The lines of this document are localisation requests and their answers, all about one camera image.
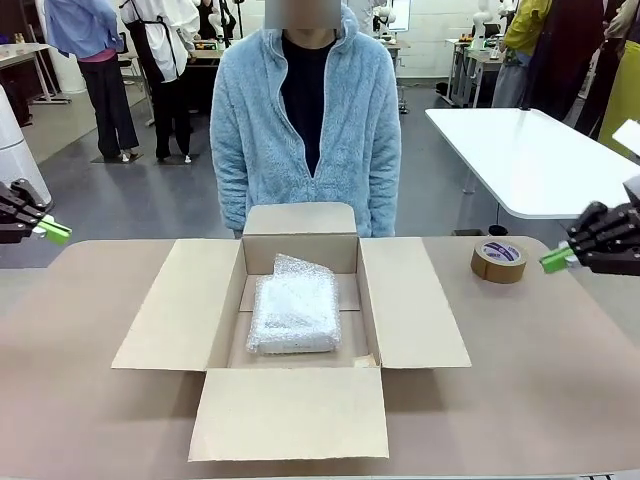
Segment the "bystander in dark coat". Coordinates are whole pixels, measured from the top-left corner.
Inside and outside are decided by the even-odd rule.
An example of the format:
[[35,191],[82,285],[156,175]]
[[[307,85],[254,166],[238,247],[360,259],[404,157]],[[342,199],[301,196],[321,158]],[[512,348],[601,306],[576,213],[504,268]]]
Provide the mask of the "bystander in dark coat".
[[606,24],[624,0],[552,0],[530,65],[523,106],[562,121],[584,83]]

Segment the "white topped background table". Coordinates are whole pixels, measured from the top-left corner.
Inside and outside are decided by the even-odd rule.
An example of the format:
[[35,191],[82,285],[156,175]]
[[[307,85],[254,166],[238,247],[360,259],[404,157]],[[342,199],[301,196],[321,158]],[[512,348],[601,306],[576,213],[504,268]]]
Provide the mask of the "white topped background table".
[[30,100],[32,105],[69,105],[72,100],[60,93],[47,70],[43,52],[49,45],[42,43],[14,43],[0,45],[0,71],[20,64],[32,63],[40,84],[41,93]]

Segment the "person in blue fleece jacket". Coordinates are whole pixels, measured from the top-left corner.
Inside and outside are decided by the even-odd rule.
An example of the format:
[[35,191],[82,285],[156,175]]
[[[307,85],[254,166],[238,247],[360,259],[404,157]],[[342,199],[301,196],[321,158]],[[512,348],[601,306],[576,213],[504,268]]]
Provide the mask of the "person in blue fleece jacket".
[[263,27],[223,55],[210,115],[213,167],[246,167],[259,205],[339,202],[371,236],[369,175],[399,162],[388,50],[343,0],[265,0]]

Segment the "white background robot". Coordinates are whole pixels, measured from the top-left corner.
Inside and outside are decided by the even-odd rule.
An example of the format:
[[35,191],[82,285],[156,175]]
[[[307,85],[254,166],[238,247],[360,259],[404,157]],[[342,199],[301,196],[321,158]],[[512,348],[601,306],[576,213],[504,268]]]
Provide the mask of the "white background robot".
[[392,39],[390,25],[396,20],[392,3],[392,0],[374,0],[372,8],[373,36],[386,42]]
[[473,15],[473,40],[486,38],[486,24],[491,22],[493,14],[490,11],[489,0],[477,0],[478,11]]

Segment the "bubble wrapped clock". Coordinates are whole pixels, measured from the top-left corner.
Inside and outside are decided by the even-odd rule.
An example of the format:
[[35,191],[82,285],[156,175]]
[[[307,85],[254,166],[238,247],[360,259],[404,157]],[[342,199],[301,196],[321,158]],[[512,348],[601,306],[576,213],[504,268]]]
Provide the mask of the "bubble wrapped clock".
[[256,281],[246,347],[258,355],[326,353],[341,343],[339,289],[327,267],[277,254]]

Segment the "person's left forearm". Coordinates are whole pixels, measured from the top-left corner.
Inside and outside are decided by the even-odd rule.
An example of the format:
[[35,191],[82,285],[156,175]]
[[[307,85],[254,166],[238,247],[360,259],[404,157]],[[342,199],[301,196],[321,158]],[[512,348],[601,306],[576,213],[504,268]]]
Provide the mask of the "person's left forearm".
[[371,236],[395,235],[400,163],[380,164],[369,175]]

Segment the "bystander in yellow jacket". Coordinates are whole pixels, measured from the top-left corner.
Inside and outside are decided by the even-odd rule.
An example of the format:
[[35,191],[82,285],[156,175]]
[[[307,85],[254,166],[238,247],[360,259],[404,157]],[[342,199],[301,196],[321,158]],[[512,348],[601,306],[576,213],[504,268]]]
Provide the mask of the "bystander in yellow jacket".
[[533,58],[553,0],[519,0],[501,44],[504,58],[498,73],[492,108],[518,108],[524,98]]

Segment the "bystander in black apron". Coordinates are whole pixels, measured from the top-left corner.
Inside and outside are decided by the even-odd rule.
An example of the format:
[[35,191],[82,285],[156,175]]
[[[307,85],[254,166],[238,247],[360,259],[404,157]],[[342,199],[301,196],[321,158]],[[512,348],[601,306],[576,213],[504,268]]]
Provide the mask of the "bystander in black apron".
[[192,129],[182,76],[199,30],[197,6],[193,0],[123,0],[119,10],[150,89],[156,159],[170,159],[174,138],[190,164]]

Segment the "grey background desk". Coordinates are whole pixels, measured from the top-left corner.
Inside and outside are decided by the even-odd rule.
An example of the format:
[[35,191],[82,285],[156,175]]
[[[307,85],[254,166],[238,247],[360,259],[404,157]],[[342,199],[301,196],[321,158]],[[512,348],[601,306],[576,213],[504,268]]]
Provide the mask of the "grey background desk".
[[489,50],[471,49],[468,42],[447,39],[452,47],[444,100],[455,108],[485,108],[491,105],[501,60]]

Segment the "person's right forearm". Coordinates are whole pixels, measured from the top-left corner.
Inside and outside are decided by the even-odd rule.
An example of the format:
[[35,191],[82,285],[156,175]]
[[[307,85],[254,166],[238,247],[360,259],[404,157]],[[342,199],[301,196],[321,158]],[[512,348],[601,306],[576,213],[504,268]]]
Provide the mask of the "person's right forearm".
[[235,163],[216,163],[220,212],[224,225],[240,238],[247,216],[248,176],[246,167]]

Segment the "brown packing tape roll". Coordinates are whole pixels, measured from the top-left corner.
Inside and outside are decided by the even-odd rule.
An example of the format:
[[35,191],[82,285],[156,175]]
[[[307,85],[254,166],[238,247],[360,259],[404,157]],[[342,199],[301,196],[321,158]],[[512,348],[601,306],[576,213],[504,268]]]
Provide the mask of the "brown packing tape roll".
[[470,268],[482,280],[514,284],[523,278],[527,262],[528,254],[520,245],[487,237],[475,245]]

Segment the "bystander in blue shirt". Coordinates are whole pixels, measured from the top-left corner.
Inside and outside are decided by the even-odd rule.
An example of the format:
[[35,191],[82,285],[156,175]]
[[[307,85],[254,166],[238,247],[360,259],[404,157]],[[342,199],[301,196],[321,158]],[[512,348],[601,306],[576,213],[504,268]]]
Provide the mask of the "bystander in blue shirt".
[[110,1],[44,0],[44,18],[47,43],[76,58],[94,109],[103,160],[136,160],[139,142],[118,63],[123,40]]

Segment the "cardboard box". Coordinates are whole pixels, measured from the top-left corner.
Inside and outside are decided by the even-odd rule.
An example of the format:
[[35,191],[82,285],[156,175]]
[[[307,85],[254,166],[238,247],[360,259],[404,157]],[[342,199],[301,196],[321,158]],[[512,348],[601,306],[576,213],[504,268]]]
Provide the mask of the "cardboard box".
[[[279,253],[336,275],[337,350],[247,350]],[[176,241],[112,363],[204,374],[192,462],[385,458],[383,372],[470,364],[424,241],[362,238],[341,203],[258,206],[239,239]]]

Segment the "bystander in yellow-green garment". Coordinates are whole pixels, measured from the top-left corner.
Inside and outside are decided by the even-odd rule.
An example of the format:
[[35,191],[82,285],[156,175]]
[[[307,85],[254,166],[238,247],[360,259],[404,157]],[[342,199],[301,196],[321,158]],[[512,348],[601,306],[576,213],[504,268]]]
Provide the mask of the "bystander in yellow-green garment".
[[629,119],[640,120],[640,44],[627,40],[598,137],[600,144],[625,158],[632,152],[613,135]]

